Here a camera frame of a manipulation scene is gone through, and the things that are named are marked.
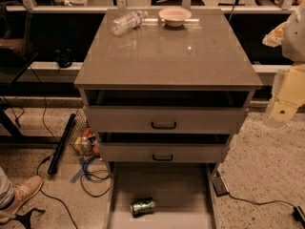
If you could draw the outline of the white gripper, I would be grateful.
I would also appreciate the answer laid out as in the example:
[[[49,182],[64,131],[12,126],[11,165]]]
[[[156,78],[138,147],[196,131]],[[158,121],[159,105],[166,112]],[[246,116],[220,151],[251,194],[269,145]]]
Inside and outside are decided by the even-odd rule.
[[[286,23],[283,22],[266,34],[262,43],[268,47],[282,44]],[[287,70],[279,70],[274,77],[273,97],[266,108],[264,124],[271,128],[284,127],[305,103],[305,64],[294,63]]]

